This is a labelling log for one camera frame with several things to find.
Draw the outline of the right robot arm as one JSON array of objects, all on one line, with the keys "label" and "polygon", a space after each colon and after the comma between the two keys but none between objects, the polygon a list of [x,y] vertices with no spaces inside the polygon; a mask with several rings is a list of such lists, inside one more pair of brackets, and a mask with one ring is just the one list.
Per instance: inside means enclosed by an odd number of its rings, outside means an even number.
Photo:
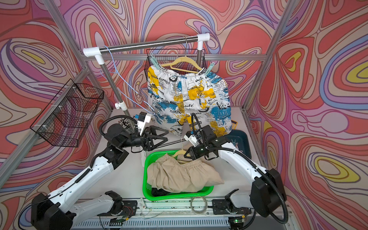
[{"label": "right robot arm", "polygon": [[255,163],[225,136],[217,137],[209,125],[201,126],[195,113],[191,114],[190,120],[192,130],[187,132],[185,139],[192,146],[184,157],[192,160],[205,158],[209,161],[210,153],[214,153],[215,158],[226,161],[251,184],[249,193],[235,189],[226,196],[228,210],[251,208],[262,217],[271,216],[277,222],[287,224],[287,196],[280,173]]}]

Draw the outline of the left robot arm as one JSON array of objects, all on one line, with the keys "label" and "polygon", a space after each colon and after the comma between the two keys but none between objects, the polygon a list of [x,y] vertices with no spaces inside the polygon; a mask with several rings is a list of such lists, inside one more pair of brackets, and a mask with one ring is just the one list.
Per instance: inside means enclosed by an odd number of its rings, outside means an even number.
[{"label": "left robot arm", "polygon": [[88,167],[63,186],[48,195],[38,194],[32,200],[31,224],[37,230],[70,230],[93,216],[121,216],[122,197],[107,191],[93,200],[77,203],[93,185],[116,170],[127,158],[126,148],[141,147],[154,150],[168,141],[168,130],[145,126],[150,115],[140,113],[137,120],[126,115],[113,116],[104,121],[99,132],[108,141],[107,147],[95,155]]}]

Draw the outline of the beige shorts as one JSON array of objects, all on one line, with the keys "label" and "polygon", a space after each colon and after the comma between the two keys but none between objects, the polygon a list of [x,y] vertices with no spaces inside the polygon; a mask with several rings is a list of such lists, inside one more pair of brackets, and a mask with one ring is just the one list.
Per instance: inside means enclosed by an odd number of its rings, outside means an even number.
[{"label": "beige shorts", "polygon": [[179,163],[165,155],[149,167],[153,188],[171,193],[198,192],[205,186],[223,185],[220,174],[201,160]]}]

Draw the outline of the black shorts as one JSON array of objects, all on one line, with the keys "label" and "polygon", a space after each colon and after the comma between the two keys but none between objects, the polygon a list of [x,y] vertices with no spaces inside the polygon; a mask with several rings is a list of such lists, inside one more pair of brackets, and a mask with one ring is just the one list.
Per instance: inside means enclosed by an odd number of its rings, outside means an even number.
[{"label": "black shorts", "polygon": [[170,194],[170,192],[166,191],[164,189],[157,189],[157,188],[152,188],[151,189],[151,195],[153,197],[166,196],[166,195],[169,195],[169,194]]}]

